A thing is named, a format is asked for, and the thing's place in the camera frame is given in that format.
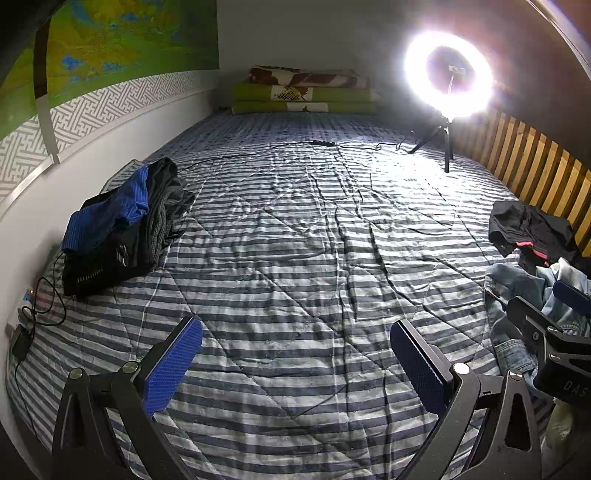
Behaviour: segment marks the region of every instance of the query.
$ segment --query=tripod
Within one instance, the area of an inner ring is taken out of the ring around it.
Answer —
[[[445,173],[449,173],[449,161],[450,161],[450,159],[453,160],[453,141],[452,141],[452,135],[450,133],[451,126],[452,126],[452,123],[450,121],[448,121],[447,119],[445,119],[445,121],[443,122],[443,125],[439,125],[435,130],[433,130],[431,132],[431,135],[429,135],[422,142],[418,143],[417,146],[414,147],[408,153],[410,153],[411,155],[416,153],[419,148],[423,147],[426,143],[431,141],[441,131],[441,132],[443,132],[443,136],[445,138],[445,168],[444,169],[445,169]]]

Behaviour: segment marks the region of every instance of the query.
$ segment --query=black charger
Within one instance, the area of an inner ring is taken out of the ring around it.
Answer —
[[[31,332],[22,325],[18,325],[10,339],[10,351],[19,362],[22,362],[27,357],[32,343]]]

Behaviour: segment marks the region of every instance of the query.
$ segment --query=denim jeans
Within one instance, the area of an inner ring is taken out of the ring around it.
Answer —
[[[509,369],[522,373],[530,391],[545,400],[551,400],[551,397],[537,390],[532,383],[537,375],[537,356],[525,347],[521,332],[507,319],[501,302],[494,296],[504,302],[521,296],[560,325],[566,334],[589,336],[587,319],[554,297],[552,286],[556,280],[562,280],[586,294],[591,291],[591,281],[564,258],[550,268],[537,267],[535,276],[520,267],[506,264],[491,266],[485,276],[484,301],[499,368],[503,374]]]

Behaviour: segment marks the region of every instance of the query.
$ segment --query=tripod leg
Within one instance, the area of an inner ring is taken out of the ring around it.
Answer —
[[[452,150],[452,139],[450,137],[449,131],[447,128],[443,129],[443,134],[445,136],[445,166],[444,170],[445,173],[449,173],[449,160],[453,158],[453,150]]]
[[[425,140],[423,140],[422,142],[418,143],[416,147],[414,147],[410,152],[411,155],[416,153],[416,151],[423,147],[427,142],[429,142],[433,137],[435,137],[435,135],[437,135],[439,133],[439,131],[442,129],[442,127],[437,127],[435,130],[433,130],[431,132],[431,135],[429,135]]]

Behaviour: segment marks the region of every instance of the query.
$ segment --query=folded green blanket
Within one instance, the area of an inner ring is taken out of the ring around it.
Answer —
[[[232,112],[375,113],[375,105],[361,102],[234,102]]]
[[[238,83],[234,87],[234,100],[274,100],[283,102],[349,102],[367,103],[378,99],[369,89],[330,87],[285,87]]]

